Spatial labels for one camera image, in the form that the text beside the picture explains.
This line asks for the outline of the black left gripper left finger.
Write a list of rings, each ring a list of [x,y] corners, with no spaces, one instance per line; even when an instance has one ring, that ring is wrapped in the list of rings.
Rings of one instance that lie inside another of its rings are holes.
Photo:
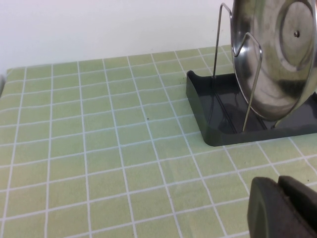
[[[314,231],[295,211],[288,196],[270,178],[252,180],[247,221],[252,238],[315,238]]]

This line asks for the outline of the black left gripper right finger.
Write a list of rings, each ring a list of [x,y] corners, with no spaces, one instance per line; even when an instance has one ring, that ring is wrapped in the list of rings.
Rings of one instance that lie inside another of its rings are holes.
[[[317,230],[317,192],[291,176],[280,176],[278,185],[290,199],[295,211],[312,228]]]

